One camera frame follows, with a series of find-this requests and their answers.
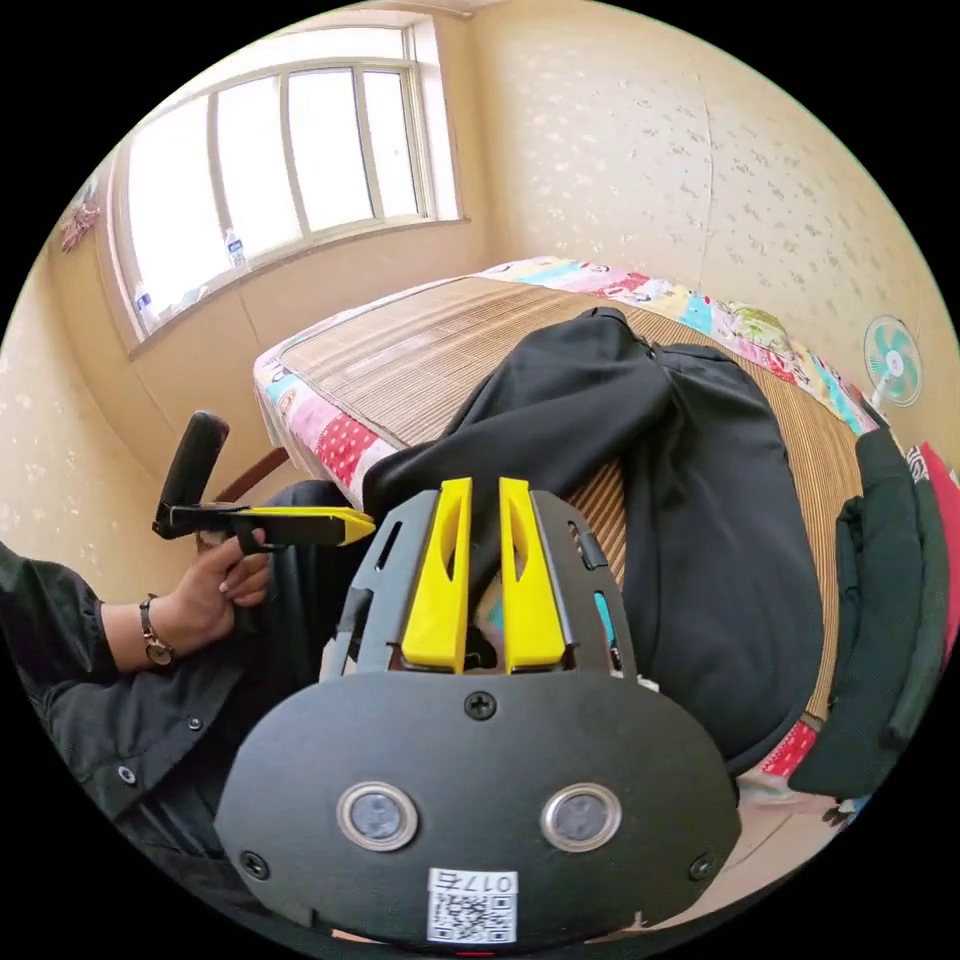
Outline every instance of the electric fan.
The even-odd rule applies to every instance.
[[[870,405],[889,400],[896,407],[916,403],[923,383],[920,349],[903,321],[877,317],[863,338],[863,358],[874,386]]]

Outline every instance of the plastic bottle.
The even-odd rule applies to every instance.
[[[157,326],[157,314],[153,309],[153,300],[142,283],[138,283],[137,289],[134,290],[133,302],[144,328],[147,331],[153,330]]]
[[[246,273],[250,269],[250,265],[247,263],[246,254],[243,252],[243,241],[231,229],[227,231],[224,242],[227,245],[227,256],[230,258],[233,269],[237,273]]]

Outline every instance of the person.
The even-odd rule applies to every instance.
[[[312,480],[270,505],[349,504]],[[250,730],[317,682],[367,545],[244,556],[233,538],[199,550],[171,593],[109,604],[66,566],[0,543],[0,631],[47,734],[119,832],[208,902],[269,916],[214,817]]]

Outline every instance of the wall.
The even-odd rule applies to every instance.
[[[870,320],[919,336],[898,436],[960,463],[960,351],[919,250],[811,114],[727,54],[588,0],[509,0],[472,21],[494,259],[635,267],[777,315],[869,391]]]
[[[465,21],[440,16],[436,22],[469,222],[357,239],[260,272],[171,324],[133,359],[117,333],[116,285],[102,245],[88,239],[70,254],[51,254],[66,325],[90,390],[153,478],[166,473],[197,409],[214,411],[232,428],[211,490],[269,451],[252,380],[253,363],[264,350],[340,310],[490,266],[471,37]]]
[[[150,530],[159,486],[87,389],[41,255],[0,349],[0,538],[84,576],[101,597],[173,587],[192,544]]]

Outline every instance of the bamboo mat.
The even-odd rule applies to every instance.
[[[862,490],[853,432],[799,387],[646,310],[484,277],[452,280],[329,327],[288,348],[281,362],[379,436],[409,446],[436,439],[477,382],[527,334],[602,306],[620,310],[634,332],[651,341],[719,349],[769,401],[789,453],[823,600],[823,655],[807,712],[825,720],[837,655],[835,524],[843,504]],[[599,470],[572,502],[622,583],[626,536],[619,466]]]

